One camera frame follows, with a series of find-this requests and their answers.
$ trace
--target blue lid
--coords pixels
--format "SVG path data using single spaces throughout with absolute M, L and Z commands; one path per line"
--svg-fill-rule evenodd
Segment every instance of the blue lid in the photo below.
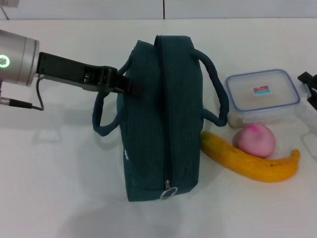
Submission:
M 282 69 L 233 75 L 227 78 L 229 97 L 236 110 L 252 112 L 298 104 L 300 96 Z

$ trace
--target white table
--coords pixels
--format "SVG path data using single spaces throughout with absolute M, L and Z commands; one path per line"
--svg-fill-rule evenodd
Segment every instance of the white table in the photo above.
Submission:
M 2 21 L 0 29 L 40 40 L 41 51 L 120 67 L 137 40 L 188 35 L 219 77 L 282 68 L 316 74 L 317 19 Z M 204 104 L 216 112 L 204 73 Z M 301 142 L 301 121 L 271 126 L 283 151 L 302 153 L 288 181 L 261 183 L 201 155 L 199 184 L 167 201 L 127 201 L 120 130 L 92 129 L 96 93 L 40 84 L 44 112 L 0 107 L 0 237 L 3 238 L 315 238 L 317 161 Z M 31 88 L 5 84 L 2 95 L 37 104 Z M 115 116 L 113 94 L 103 124 Z M 236 130 L 209 129 L 223 137 Z

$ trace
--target robotic arm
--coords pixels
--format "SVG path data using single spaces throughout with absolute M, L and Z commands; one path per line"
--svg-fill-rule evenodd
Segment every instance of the robotic arm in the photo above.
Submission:
M 116 68 L 88 65 L 39 52 L 39 46 L 37 40 L 0 30 L 0 87 L 2 82 L 30 86 L 37 77 L 38 95 L 39 81 L 43 78 L 95 92 L 124 93 L 135 97 L 143 92 L 141 86 L 118 74 Z M 3 97 L 0 97 L 0 104 L 40 110 L 30 103 Z

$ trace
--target insulated lunch bag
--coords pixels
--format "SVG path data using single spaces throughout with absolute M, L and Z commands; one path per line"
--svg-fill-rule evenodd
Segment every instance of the insulated lunch bag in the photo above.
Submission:
M 219 117 L 203 108 L 201 61 L 220 101 Z M 100 126 L 104 98 L 93 112 L 94 130 L 108 135 L 120 125 L 129 201 L 166 199 L 198 183 L 200 133 L 204 119 L 227 123 L 228 96 L 212 61 L 195 50 L 189 37 L 157 36 L 154 45 L 138 41 L 119 74 L 143 85 L 142 96 L 117 96 L 117 115 Z

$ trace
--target black clamp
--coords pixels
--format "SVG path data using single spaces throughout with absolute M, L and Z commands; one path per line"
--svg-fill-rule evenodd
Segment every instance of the black clamp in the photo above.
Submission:
M 307 101 L 317 110 L 317 74 L 312 76 L 305 72 L 298 76 L 298 79 L 308 86 L 312 96 Z
M 36 73 L 45 79 L 78 86 L 88 91 L 123 93 L 140 97 L 142 85 L 110 66 L 94 66 L 41 52 Z

